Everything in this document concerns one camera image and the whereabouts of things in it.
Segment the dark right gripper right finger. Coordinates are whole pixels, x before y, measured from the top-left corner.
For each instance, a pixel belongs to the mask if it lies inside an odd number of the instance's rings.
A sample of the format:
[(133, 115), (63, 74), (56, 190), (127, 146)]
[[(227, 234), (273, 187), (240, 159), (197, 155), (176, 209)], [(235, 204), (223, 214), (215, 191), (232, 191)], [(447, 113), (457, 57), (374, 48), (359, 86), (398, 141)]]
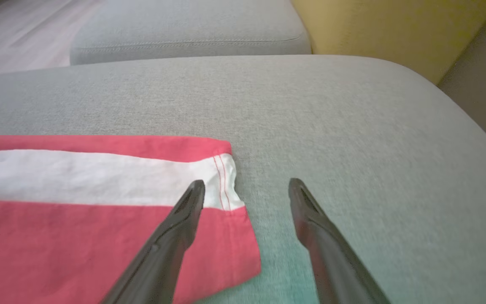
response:
[(308, 250), (319, 302), (388, 304), (389, 300), (301, 179), (289, 181), (293, 223)]

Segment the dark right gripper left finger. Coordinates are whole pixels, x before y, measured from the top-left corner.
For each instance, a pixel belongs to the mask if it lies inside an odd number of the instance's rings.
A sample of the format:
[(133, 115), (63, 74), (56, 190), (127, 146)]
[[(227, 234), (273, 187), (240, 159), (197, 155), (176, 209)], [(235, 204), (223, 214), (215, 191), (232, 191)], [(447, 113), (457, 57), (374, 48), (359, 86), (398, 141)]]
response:
[(185, 251), (193, 244), (205, 197), (193, 181), (133, 258), (102, 304), (171, 304)]

